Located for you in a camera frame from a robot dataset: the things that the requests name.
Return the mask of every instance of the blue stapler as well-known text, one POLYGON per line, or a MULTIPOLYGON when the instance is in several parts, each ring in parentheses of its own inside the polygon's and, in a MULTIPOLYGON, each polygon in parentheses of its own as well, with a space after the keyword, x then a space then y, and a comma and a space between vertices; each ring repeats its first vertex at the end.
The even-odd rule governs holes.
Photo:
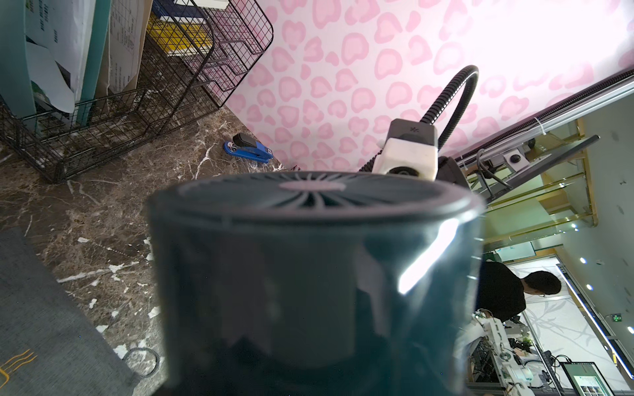
POLYGON ((224 142, 223 147, 227 154, 247 160, 268 163, 273 158, 273 152, 268 147, 244 133, 233 136, 233 141, 224 142))

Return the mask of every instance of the fan grille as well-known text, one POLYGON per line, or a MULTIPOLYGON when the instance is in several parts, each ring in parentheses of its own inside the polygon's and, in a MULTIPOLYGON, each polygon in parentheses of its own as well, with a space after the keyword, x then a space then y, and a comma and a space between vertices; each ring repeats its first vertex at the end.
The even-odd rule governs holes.
POLYGON ((271 172, 192 181, 175 187, 180 209, 224 217, 368 217, 461 211, 474 198, 441 182, 369 173, 271 172))

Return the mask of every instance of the monitor screen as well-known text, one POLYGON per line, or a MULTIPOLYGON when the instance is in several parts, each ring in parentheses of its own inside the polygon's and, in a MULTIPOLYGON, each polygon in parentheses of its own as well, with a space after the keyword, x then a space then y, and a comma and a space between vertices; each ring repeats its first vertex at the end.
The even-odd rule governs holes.
POLYGON ((561 366, 579 396, 614 396, 596 364, 572 362, 561 366))

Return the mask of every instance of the brown marble surface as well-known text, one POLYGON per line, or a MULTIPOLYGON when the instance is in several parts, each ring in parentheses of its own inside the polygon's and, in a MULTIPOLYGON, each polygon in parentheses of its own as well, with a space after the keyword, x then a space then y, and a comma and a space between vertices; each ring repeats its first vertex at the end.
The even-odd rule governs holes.
MULTIPOLYGON (((2 146, 0 229, 20 227, 69 296, 121 352, 135 346, 163 355, 152 255, 144 217, 149 194, 171 184, 219 174, 280 170, 227 155, 222 144, 246 127, 227 109, 172 132, 68 182, 51 185, 2 146)), ((150 356, 130 365, 152 368, 150 356)), ((152 394, 165 366, 135 395, 152 394)))

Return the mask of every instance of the gray fabric mat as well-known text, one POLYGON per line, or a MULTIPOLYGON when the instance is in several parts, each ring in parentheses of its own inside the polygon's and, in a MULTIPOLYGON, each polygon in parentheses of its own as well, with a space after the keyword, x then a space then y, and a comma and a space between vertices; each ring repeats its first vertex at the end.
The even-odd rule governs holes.
POLYGON ((0 233, 0 364, 0 396, 126 396, 139 382, 18 228, 0 233))

